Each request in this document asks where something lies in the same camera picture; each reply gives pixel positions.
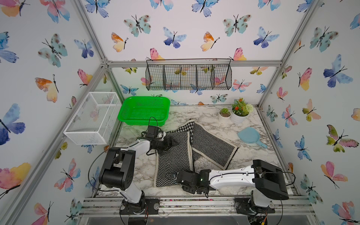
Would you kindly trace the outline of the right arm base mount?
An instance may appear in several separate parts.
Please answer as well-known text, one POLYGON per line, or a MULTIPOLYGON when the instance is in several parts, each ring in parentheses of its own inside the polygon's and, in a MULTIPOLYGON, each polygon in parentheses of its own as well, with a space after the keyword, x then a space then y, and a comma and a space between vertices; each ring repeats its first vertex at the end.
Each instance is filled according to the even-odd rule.
POLYGON ((252 198, 235 198, 234 199, 234 207, 237 214, 242 214, 246 216, 256 216, 260 214, 273 214, 275 210, 271 207, 260 207, 256 206, 252 198))

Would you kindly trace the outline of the black white patterned knit scarf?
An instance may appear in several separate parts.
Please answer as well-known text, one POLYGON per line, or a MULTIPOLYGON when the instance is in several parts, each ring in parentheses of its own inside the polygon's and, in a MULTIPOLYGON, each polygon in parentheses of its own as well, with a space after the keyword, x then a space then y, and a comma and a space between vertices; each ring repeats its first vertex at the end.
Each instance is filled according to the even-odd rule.
POLYGON ((166 137, 173 137, 179 144, 163 154, 156 153, 156 174, 154 186, 173 186, 172 177, 180 170, 194 171, 194 162, 204 157, 222 170, 226 170, 239 149, 232 143, 208 132, 200 123, 190 120, 176 130, 167 131, 166 137))

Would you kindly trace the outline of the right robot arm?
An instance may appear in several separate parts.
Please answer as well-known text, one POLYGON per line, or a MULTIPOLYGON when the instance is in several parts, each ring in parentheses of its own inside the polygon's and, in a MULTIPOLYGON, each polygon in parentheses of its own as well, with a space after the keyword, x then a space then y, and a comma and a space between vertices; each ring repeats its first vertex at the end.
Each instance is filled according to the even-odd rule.
POLYGON ((288 200, 289 195, 284 171, 263 160, 253 160, 253 164, 232 170, 201 170, 199 173, 182 170, 171 177, 190 194, 208 194, 226 187, 253 187, 250 202, 267 208, 273 200, 288 200))

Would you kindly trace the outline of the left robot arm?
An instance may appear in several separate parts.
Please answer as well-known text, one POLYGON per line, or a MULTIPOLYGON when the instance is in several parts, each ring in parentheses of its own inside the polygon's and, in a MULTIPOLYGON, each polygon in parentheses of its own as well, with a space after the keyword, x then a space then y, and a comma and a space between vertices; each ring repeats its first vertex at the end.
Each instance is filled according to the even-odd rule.
POLYGON ((143 192, 133 182, 136 159, 150 150, 167 152, 179 143, 172 137, 139 138, 128 147, 109 148, 98 177, 99 183, 119 191, 125 201, 138 204, 143 192))

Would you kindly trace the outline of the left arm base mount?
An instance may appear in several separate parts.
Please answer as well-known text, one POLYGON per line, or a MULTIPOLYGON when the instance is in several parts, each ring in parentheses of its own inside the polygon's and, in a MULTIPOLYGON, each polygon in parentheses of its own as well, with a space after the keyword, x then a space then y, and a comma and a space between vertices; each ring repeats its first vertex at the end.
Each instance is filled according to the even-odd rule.
POLYGON ((140 215, 149 214, 157 215, 160 207, 160 200, 156 198, 141 198, 139 203, 129 203, 122 201, 120 207, 121 215, 140 215))

